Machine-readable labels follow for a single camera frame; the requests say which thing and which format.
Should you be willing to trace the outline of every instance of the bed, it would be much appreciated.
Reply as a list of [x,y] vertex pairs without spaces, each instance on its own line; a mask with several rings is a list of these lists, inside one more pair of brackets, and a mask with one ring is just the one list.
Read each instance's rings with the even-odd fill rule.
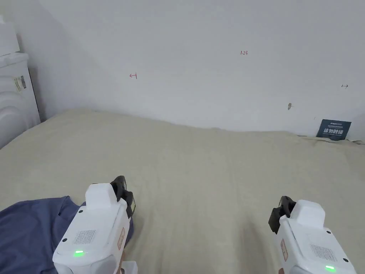
[[0,210],[127,179],[136,200],[127,259],[139,273],[277,273],[268,219],[282,195],[320,203],[365,268],[365,146],[288,132],[229,132],[86,109],[0,150]]

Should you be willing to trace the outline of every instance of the blue cloth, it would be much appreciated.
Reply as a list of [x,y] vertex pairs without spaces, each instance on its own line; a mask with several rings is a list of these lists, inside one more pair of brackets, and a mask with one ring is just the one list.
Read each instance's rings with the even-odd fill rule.
[[[53,252],[78,209],[65,196],[19,202],[1,211],[0,274],[56,274]],[[126,244],[133,231],[131,218]]]

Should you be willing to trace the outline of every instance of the beige bedsheet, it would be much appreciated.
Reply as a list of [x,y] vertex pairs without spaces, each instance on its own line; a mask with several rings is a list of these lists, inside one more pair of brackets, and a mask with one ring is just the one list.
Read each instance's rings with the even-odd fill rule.
[[0,209],[125,175],[139,273],[277,273],[268,226],[282,195],[320,203],[365,268],[365,145],[286,132],[197,129],[90,110],[59,115],[0,150]]

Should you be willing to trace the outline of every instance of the sign with chinese text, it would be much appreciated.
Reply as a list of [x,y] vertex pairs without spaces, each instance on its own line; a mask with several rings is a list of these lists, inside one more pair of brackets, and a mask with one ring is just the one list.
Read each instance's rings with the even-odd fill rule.
[[333,141],[344,140],[351,122],[323,119],[317,137],[329,138]]

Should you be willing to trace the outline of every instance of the green led light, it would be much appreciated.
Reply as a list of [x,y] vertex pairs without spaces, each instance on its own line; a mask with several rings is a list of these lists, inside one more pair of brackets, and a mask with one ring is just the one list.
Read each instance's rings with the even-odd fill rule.
[[326,266],[326,270],[332,273],[336,272],[336,269],[333,266]]
[[75,253],[73,254],[74,257],[81,257],[83,255],[84,255],[83,250],[76,250]]

